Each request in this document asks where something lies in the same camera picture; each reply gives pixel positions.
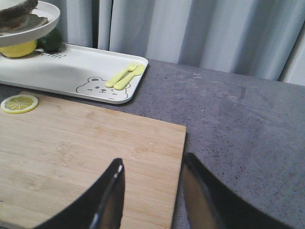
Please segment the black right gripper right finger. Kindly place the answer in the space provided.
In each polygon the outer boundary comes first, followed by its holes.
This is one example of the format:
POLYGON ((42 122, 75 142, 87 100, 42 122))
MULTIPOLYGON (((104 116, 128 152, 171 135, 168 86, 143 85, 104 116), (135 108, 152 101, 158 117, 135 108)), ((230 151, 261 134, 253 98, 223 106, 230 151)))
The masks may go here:
POLYGON ((183 156, 183 192, 193 229, 287 229, 219 181, 193 154, 183 156))

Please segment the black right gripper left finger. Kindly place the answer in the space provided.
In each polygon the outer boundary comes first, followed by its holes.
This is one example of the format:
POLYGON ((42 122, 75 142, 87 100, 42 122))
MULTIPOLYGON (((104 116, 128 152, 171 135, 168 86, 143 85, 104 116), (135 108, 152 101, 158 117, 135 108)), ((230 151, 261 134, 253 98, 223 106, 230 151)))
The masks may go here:
POLYGON ((119 229, 124 206, 125 172, 121 158, 64 210, 37 229, 119 229))

